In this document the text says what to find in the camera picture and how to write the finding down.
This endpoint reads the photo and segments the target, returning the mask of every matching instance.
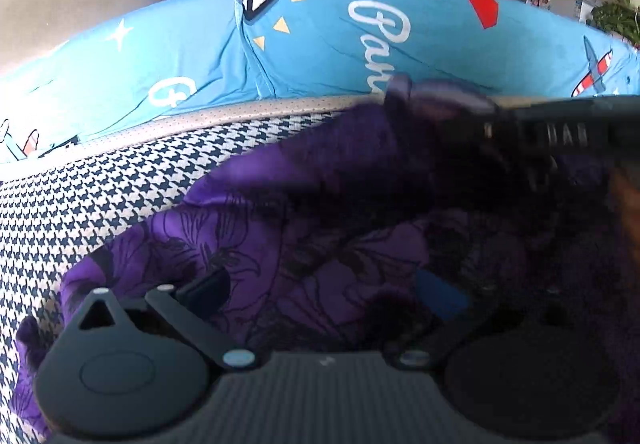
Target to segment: gray plastic panel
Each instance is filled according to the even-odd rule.
[[[76,444],[54,436],[49,444]],[[223,376],[203,407],[136,444],[516,443],[457,414],[427,374],[401,372],[376,352],[276,353],[262,368]],[[565,441],[606,444],[599,434]]]

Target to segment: houndstooth fabric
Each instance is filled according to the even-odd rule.
[[[332,114],[232,123],[91,157],[0,185],[0,444],[42,440],[9,410],[18,371],[13,339],[33,314],[50,342],[62,330],[63,273],[128,226],[181,200],[235,153]]]

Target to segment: purple garment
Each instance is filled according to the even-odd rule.
[[[438,96],[450,98],[439,100]],[[461,94],[476,113],[486,102]],[[559,161],[544,193],[482,147],[439,144],[434,119],[455,92],[398,79],[384,106],[363,105],[215,168],[184,201],[129,228],[74,266],[61,286],[65,320],[87,293],[140,297],[223,264],[230,299],[210,320],[256,350],[379,348],[430,313],[415,271],[462,271],[507,291],[556,285],[599,334],[623,379],[607,426],[640,443],[640,291],[625,264],[600,161]],[[44,357],[37,324],[18,330],[12,407],[47,433],[31,394]]]

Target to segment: robotic device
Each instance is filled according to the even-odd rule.
[[[613,155],[628,156],[628,115],[620,127],[606,100],[580,101],[577,112],[560,104],[564,111],[463,117],[443,125],[443,136],[515,141],[535,155],[615,144]],[[138,300],[95,289],[34,381],[49,443],[607,442],[598,430],[619,380],[561,297],[507,300],[473,283],[429,280],[432,310],[448,312],[437,328],[381,352],[344,354],[238,348],[204,321],[228,297],[223,269]]]

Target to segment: blue sheet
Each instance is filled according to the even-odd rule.
[[[490,95],[638,94],[636,49],[511,0],[169,0],[0,79],[0,163],[158,116],[384,92],[395,72]]]

